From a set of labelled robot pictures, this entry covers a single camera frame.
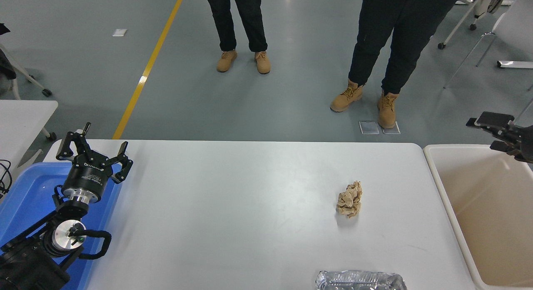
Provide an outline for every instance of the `aluminum foil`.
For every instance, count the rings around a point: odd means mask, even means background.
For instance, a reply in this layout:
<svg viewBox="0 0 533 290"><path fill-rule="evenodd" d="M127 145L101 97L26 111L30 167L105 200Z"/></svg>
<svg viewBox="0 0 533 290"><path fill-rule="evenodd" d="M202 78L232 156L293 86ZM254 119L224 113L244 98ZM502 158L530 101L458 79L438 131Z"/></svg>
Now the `aluminum foil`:
<svg viewBox="0 0 533 290"><path fill-rule="evenodd" d="M317 290L407 290L401 275L361 270L320 271Z"/></svg>

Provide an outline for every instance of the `trash bin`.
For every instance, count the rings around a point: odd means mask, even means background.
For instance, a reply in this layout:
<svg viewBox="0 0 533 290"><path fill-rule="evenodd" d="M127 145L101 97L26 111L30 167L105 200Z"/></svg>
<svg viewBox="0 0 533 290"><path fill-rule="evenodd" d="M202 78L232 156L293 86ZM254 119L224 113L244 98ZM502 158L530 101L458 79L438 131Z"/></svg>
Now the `trash bin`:
<svg viewBox="0 0 533 290"><path fill-rule="evenodd" d="M480 290L533 290L533 172L488 145L424 154Z"/></svg>

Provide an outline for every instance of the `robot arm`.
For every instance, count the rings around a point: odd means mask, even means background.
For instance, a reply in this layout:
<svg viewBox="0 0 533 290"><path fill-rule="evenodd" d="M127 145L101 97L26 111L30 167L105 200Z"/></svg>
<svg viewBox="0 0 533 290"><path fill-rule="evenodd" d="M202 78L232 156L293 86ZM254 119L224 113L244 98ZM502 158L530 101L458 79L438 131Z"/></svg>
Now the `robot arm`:
<svg viewBox="0 0 533 290"><path fill-rule="evenodd" d="M61 185L62 195L57 190L60 185L52 195L56 209L0 247L0 289L59 290L70 280L66 270L76 259L94 260L108 250L111 234L86 229L81 220L89 204L101 200L109 178L116 184L124 181L133 161L125 153L127 142L111 159L91 150L85 140L90 125L81 133L68 132L61 142L57 159L71 161L72 167ZM76 146L75 156L71 143ZM112 165L116 163L122 168L114 173ZM82 254L87 237L104 239L98 253ZM54 261L64 256L61 263Z"/></svg>
<svg viewBox="0 0 533 290"><path fill-rule="evenodd" d="M533 163L533 125L520 127L514 124L514 116L483 112L479 118L470 118L467 127L482 129L498 139L492 150L505 152L521 162Z"/></svg>

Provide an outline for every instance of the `crumpled paper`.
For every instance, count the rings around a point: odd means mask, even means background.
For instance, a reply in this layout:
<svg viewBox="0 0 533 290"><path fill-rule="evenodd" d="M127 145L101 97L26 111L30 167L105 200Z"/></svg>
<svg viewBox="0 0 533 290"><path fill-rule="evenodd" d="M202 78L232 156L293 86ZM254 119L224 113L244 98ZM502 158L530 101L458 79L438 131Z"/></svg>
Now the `crumpled paper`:
<svg viewBox="0 0 533 290"><path fill-rule="evenodd" d="M339 193L337 211L343 215L347 215L348 218L356 216L361 210L362 194L363 189L361 188L361 182L358 180L353 184L348 185L345 192Z"/></svg>

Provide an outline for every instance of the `tan boot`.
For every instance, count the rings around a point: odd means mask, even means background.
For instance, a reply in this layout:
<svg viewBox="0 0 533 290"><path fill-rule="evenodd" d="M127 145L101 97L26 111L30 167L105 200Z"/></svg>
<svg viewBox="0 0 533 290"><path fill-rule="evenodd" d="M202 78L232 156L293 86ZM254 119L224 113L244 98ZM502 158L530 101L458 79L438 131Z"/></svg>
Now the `tan boot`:
<svg viewBox="0 0 533 290"><path fill-rule="evenodd" d="M396 112L394 111L394 101L400 96L399 94L388 93L383 96L381 91L381 97L377 101L377 108L379 109L379 118L377 123L383 128L394 128L396 123Z"/></svg>
<svg viewBox="0 0 533 290"><path fill-rule="evenodd" d="M268 59L266 51L255 53L255 62L257 62L257 71L261 74L270 72L270 60Z"/></svg>
<svg viewBox="0 0 533 290"><path fill-rule="evenodd" d="M361 99L363 95L363 86L348 80L348 87L344 92L339 94L329 105L329 108L334 112L342 112L348 109L352 102Z"/></svg>
<svg viewBox="0 0 533 290"><path fill-rule="evenodd" d="M217 71L226 72L230 70L233 61L237 58L237 51L223 51L220 57L219 63L217 64Z"/></svg>

